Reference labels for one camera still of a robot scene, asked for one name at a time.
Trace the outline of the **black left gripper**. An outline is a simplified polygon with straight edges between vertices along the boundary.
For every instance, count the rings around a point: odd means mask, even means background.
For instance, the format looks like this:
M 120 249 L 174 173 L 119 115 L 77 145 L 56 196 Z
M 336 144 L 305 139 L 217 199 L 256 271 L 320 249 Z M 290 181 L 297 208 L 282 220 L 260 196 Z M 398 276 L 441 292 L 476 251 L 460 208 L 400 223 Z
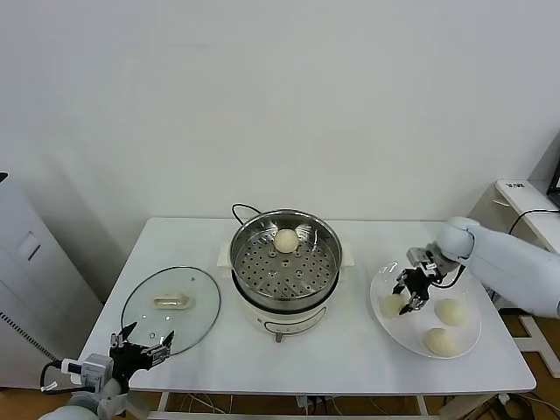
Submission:
M 137 371 L 149 371 L 171 356 L 174 331 L 162 336 L 153 347 L 147 347 L 127 342 L 136 326 L 137 322 L 126 325 L 119 333 L 112 333 L 110 338 L 109 357 L 113 360 L 112 378 L 118 382 L 121 390 L 130 389 L 130 379 Z

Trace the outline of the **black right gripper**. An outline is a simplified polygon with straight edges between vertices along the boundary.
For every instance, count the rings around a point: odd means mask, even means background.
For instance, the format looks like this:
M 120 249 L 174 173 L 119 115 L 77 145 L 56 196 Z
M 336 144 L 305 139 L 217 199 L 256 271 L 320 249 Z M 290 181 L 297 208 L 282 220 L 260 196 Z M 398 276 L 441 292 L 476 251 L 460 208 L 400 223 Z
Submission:
M 420 268 L 405 269 L 396 279 L 392 293 L 400 295 L 406 288 L 411 298 L 402 307 L 398 315 L 403 316 L 407 313 L 421 310 L 426 301 L 430 299 L 429 288 L 432 280 L 426 276 Z

